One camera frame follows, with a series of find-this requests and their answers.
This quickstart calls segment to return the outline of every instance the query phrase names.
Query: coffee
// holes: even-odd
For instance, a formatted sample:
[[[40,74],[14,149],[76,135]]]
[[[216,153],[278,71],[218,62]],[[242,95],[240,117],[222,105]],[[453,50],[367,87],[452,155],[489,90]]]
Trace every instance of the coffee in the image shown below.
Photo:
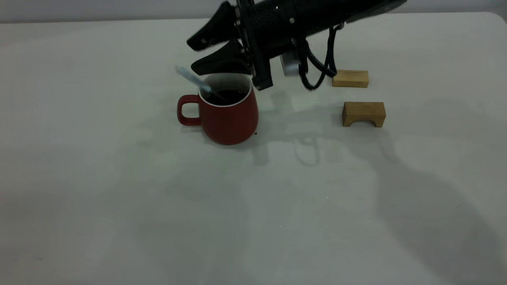
[[[205,97],[206,101],[210,104],[217,106],[229,106],[239,103],[246,97],[246,93],[243,93],[239,90],[223,90],[219,91],[218,94],[225,100],[222,100],[218,96],[207,94]]]

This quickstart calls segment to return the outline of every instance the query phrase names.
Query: black cable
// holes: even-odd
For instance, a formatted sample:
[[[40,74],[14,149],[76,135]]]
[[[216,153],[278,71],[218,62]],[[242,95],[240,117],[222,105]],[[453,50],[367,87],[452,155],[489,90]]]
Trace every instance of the black cable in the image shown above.
[[[328,74],[326,74],[326,72],[324,70],[322,70],[319,67],[317,67],[317,65],[314,63],[314,60],[316,60],[318,63],[320,63],[320,62],[311,53],[309,46],[307,46],[307,53],[309,55],[310,61],[317,68],[319,68],[319,70],[322,71],[322,74],[320,75],[320,78],[318,79],[317,84],[315,84],[314,86],[312,86],[310,84],[310,82],[308,81],[308,78],[306,77],[306,73],[303,70],[303,68],[299,68],[299,76],[301,77],[301,82],[303,83],[303,85],[305,86],[306,89],[308,89],[308,90],[315,90],[315,89],[317,89],[317,88],[320,87],[320,85],[324,81],[324,78],[326,77],[326,75],[329,76],[329,77],[334,77],[336,75],[335,48],[334,47],[335,47],[336,32],[339,31],[339,30],[341,30],[341,29],[343,29],[343,24],[340,24],[340,25],[338,25],[336,27],[330,27],[329,28],[328,50],[326,52],[324,65],[320,66],[321,68],[322,67],[325,68],[325,70],[328,72]]]

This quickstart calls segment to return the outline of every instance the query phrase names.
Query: rectangular wooden block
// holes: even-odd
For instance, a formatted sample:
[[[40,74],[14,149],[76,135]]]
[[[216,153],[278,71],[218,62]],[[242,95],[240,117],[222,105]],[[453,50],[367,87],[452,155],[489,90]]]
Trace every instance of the rectangular wooden block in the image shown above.
[[[377,128],[381,128],[386,117],[384,103],[345,102],[342,117],[344,127],[350,127],[356,121],[372,121]]]
[[[333,78],[334,87],[362,87],[367,88],[370,83],[368,71],[361,70],[337,70]]]

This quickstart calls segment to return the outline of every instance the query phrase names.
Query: mug rim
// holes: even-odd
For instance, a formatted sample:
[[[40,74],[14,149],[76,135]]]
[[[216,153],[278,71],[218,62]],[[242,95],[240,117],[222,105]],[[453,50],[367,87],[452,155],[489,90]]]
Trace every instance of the mug rim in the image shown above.
[[[204,99],[204,97],[202,96],[202,90],[199,89],[199,91],[197,92],[199,94],[199,97],[201,98],[201,100],[203,102],[205,102],[206,104],[210,105],[210,106],[213,106],[213,107],[217,107],[217,108],[230,108],[230,107],[234,107],[234,106],[237,106],[241,103],[243,103],[245,100],[248,99],[248,97],[250,97],[250,95],[252,94],[252,90],[253,90],[253,85],[252,85],[252,82],[250,81],[250,79],[248,77],[246,77],[245,75],[240,75],[240,74],[234,74],[234,75],[237,75],[239,77],[242,77],[243,79],[247,80],[248,81],[248,86],[249,86],[249,89],[248,89],[248,93],[246,94],[245,98],[243,98],[241,101],[237,102],[237,103],[234,103],[232,105],[226,105],[226,106],[220,106],[220,105],[215,105],[215,104],[211,104],[210,102],[208,102],[206,99]]]

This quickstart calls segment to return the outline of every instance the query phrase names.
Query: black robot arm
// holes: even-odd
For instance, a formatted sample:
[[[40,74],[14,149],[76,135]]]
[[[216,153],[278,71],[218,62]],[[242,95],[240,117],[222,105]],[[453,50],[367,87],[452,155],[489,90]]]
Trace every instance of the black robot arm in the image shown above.
[[[238,0],[237,6],[221,4],[212,19],[188,41],[196,50],[230,41],[216,53],[194,64],[199,75],[232,72],[252,74],[259,89],[273,86],[269,60],[281,56],[285,75],[299,75],[313,90],[325,76],[336,75],[333,45],[344,23],[391,11],[407,0]],[[329,29],[328,52],[321,63],[310,51],[306,38]],[[312,86],[306,74],[307,59],[321,72]]]

